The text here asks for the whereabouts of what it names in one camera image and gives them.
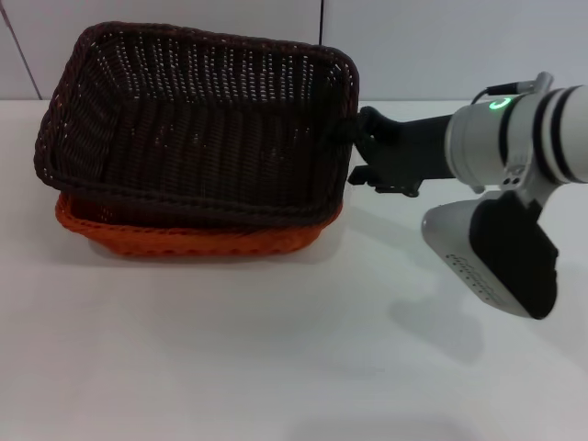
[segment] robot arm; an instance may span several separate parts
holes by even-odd
[[[484,302],[542,319],[557,297],[558,250],[537,225],[553,191],[588,182],[588,87],[549,92],[552,77],[489,87],[515,98],[453,115],[395,122],[362,109],[356,147],[367,165],[349,177],[380,193],[418,196],[425,179],[455,177],[483,193],[429,210],[425,241]]]

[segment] stacked baskets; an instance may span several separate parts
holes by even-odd
[[[269,254],[341,209],[357,112],[340,51],[166,25],[77,41],[41,122],[35,169],[62,225],[125,255]]]

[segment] white tabletop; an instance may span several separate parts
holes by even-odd
[[[457,181],[353,188],[296,254],[117,258],[54,218],[32,163],[46,108],[0,102],[2,441],[588,438],[588,187],[542,217],[560,296],[535,322],[484,305],[421,239],[427,209],[473,198]]]

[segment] dark brown wicker basket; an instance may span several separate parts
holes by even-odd
[[[167,25],[103,23],[77,41],[41,122],[35,169],[69,194],[239,225],[339,209],[357,112],[340,51]]]

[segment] green indicator light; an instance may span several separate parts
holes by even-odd
[[[494,101],[490,104],[490,108],[492,110],[498,110],[499,108],[503,108],[504,106],[508,105],[513,99],[512,98],[505,98],[501,101]]]

